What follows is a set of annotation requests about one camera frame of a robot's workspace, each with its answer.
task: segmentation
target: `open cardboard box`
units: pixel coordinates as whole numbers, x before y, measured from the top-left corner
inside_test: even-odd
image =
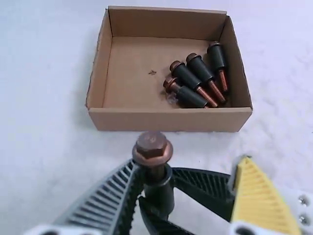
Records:
[[[227,107],[183,109],[165,98],[174,60],[220,41],[228,61]],[[86,99],[98,130],[236,132],[252,104],[233,25],[224,11],[110,6],[99,33]]]

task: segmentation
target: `screw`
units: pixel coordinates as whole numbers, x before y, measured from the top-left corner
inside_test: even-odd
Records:
[[[310,225],[310,219],[305,214],[299,215],[299,221],[303,225],[306,225],[306,226]]]
[[[207,83],[210,89],[221,103],[226,103],[226,99],[214,83],[214,74],[205,65],[200,55],[191,53],[186,58],[187,67],[203,82]]]
[[[224,94],[229,93],[229,87],[225,76],[225,69],[227,65],[222,45],[219,42],[214,41],[208,47],[206,52],[210,55],[213,70],[219,75],[222,92]]]
[[[142,133],[133,147],[133,160],[147,167],[150,181],[159,182],[165,177],[165,164],[172,155],[172,144],[157,131]]]
[[[215,100],[200,86],[201,81],[185,66],[183,62],[178,60],[174,61],[170,65],[170,71],[172,76],[181,79],[186,86],[204,97],[213,108],[218,107]]]
[[[298,200],[301,203],[301,205],[303,205],[303,206],[307,207],[309,205],[309,200],[305,195],[299,196]]]
[[[195,108],[205,108],[208,109],[207,106],[208,101],[206,101],[202,96],[193,92],[186,86],[180,86],[177,82],[177,78],[166,78],[163,87],[167,93],[174,92],[179,101],[186,102],[191,104]]]

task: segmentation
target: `white surface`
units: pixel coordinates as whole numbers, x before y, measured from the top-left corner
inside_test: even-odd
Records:
[[[108,4],[227,10],[232,17],[252,117],[239,133],[168,133],[171,166],[229,172],[235,156],[249,153],[272,164],[276,183],[313,191],[312,1],[3,0],[1,234],[52,222],[131,156],[139,133],[98,132],[84,107]],[[180,192],[176,205],[172,221],[197,234],[226,234],[226,223]],[[140,220],[133,227],[147,234]]]

